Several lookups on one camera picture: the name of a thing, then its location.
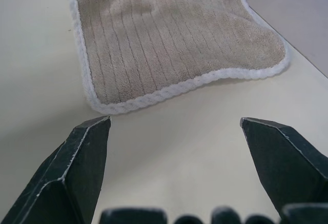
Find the white towel edge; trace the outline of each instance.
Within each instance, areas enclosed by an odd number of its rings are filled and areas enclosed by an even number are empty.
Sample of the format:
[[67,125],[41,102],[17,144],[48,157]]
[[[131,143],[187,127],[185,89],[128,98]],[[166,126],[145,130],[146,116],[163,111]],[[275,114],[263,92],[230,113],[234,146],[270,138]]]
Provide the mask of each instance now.
[[[267,27],[273,30],[266,22],[256,14],[248,5],[246,0],[241,0],[246,11],[253,17],[254,21],[261,26]],[[281,37],[284,47],[285,47],[285,57],[277,65],[265,68],[265,69],[242,69],[242,68],[227,68],[211,71],[205,73],[201,76],[197,76],[193,79],[188,79],[184,82],[179,82],[178,84],[173,84],[168,87],[162,88],[161,90],[155,91],[151,94],[146,94],[144,96],[137,97],[135,99],[128,100],[126,102],[121,102],[117,104],[102,104],[97,97],[92,83],[92,76],[88,62],[88,55],[86,44],[83,36],[83,31],[81,27],[80,13],[78,10],[77,0],[69,0],[70,11],[73,18],[73,30],[75,36],[75,43],[78,51],[78,58],[81,64],[82,78],[84,91],[91,108],[99,113],[105,115],[116,115],[123,114],[129,111],[137,110],[139,108],[144,108],[149,105],[154,105],[165,99],[178,96],[182,93],[191,91],[197,87],[204,84],[213,82],[218,79],[224,78],[238,78],[238,79],[260,79],[267,78],[279,74],[284,70],[290,63],[290,50],[287,42]]]

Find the tabletop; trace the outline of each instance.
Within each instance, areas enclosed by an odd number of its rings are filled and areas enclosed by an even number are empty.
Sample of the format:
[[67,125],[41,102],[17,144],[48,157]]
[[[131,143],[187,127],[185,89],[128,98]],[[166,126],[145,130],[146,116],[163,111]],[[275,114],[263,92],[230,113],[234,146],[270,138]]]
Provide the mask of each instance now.
[[[41,162],[84,120],[87,105],[67,0],[0,0],[0,219]],[[328,79],[291,47],[292,63],[264,80],[225,79],[155,106],[113,116],[105,208],[161,207],[169,221],[216,206],[274,220],[241,117],[294,127],[328,155]]]

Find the gray surface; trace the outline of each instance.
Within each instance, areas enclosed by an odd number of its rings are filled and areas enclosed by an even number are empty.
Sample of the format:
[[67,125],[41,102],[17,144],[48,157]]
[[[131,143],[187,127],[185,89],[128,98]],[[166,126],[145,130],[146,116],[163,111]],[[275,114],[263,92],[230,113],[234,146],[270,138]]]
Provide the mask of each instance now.
[[273,28],[328,76],[328,0],[247,0]]

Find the ribbed towel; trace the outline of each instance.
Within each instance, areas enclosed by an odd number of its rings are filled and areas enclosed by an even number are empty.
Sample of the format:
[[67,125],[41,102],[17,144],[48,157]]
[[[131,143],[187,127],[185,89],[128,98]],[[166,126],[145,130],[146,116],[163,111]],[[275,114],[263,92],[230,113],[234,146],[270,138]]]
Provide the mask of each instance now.
[[246,0],[69,1],[87,98],[104,114],[288,64],[284,40]]

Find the microfiber towel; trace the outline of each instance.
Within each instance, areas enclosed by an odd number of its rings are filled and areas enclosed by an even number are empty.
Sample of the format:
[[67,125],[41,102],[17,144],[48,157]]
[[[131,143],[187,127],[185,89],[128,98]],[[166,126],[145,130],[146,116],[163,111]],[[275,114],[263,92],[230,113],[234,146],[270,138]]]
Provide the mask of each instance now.
[[87,99],[126,113],[220,78],[289,63],[286,42],[246,0],[69,0]]

